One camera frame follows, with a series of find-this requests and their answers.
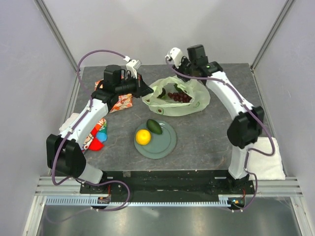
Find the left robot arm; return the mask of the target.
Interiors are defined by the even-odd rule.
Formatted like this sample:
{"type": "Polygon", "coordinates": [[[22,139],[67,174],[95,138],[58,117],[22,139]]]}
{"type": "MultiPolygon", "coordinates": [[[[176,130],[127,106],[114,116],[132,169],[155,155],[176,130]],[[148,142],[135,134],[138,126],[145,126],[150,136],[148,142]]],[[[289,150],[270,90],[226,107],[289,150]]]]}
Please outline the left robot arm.
{"type": "Polygon", "coordinates": [[[140,65],[139,60],[131,60],[125,70],[118,65],[106,66],[103,80],[79,116],[59,135],[51,134],[47,138],[47,165],[53,172],[88,182],[96,193],[107,190],[104,172],[86,162],[82,147],[99,120],[119,101],[120,95],[131,94],[139,98],[153,93],[137,72],[140,65]]]}

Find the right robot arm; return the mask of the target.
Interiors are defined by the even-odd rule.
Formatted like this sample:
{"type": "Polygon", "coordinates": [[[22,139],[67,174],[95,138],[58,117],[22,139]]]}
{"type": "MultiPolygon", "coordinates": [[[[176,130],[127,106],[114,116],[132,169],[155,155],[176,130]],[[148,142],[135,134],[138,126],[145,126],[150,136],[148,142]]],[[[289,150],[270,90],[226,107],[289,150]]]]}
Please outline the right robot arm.
{"type": "Polygon", "coordinates": [[[243,188],[241,179],[247,175],[246,152],[262,133],[264,110],[260,106],[253,106],[237,91],[218,62],[208,61],[203,45],[188,47],[187,52],[185,56],[179,48],[174,47],[168,53],[168,60],[174,62],[172,67],[178,78],[185,82],[190,79],[200,80],[230,114],[232,123],[227,130],[227,137],[232,144],[228,168],[231,178],[225,181],[225,187],[230,193],[238,193],[243,188]]]}

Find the green fake avocado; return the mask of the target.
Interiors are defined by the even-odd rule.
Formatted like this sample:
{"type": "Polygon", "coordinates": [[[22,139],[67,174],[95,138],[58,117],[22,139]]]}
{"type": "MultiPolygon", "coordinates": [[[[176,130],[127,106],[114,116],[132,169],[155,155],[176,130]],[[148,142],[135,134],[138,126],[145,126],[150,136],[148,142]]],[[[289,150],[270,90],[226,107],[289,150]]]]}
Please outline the green fake avocado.
{"type": "Polygon", "coordinates": [[[148,119],[146,122],[146,127],[147,129],[154,133],[154,134],[158,134],[161,135],[162,134],[162,127],[160,126],[160,124],[154,120],[154,119],[148,119]]]}

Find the light green plastic bag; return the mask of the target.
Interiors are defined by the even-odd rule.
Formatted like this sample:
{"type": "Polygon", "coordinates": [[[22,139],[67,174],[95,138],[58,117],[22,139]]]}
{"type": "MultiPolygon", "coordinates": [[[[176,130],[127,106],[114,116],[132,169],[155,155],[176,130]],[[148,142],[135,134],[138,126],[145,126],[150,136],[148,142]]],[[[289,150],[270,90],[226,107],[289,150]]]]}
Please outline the light green plastic bag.
{"type": "Polygon", "coordinates": [[[149,109],[159,115],[180,117],[204,110],[210,103],[210,94],[197,80],[184,82],[177,77],[159,79],[150,85],[153,93],[142,97],[149,109]],[[188,97],[185,101],[175,101],[168,95],[180,93],[188,97]]]}

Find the dark red fake grapes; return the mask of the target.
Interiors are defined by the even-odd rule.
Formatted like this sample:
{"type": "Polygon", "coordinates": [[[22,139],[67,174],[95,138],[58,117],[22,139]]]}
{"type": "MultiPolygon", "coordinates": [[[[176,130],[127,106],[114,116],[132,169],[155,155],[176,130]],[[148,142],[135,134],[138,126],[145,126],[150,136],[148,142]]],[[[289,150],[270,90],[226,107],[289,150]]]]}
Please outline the dark red fake grapes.
{"type": "Polygon", "coordinates": [[[175,102],[190,103],[191,97],[184,92],[168,93],[167,96],[175,102]]]}

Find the yellow fake orange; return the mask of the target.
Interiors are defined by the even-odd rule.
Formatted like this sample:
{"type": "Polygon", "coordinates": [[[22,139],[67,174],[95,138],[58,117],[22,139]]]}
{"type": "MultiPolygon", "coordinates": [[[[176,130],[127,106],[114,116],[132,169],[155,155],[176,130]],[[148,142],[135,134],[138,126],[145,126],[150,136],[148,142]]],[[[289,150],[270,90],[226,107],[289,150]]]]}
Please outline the yellow fake orange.
{"type": "Polygon", "coordinates": [[[140,129],[136,132],[135,140],[139,145],[145,146],[151,141],[151,133],[147,129],[140,129]]]}

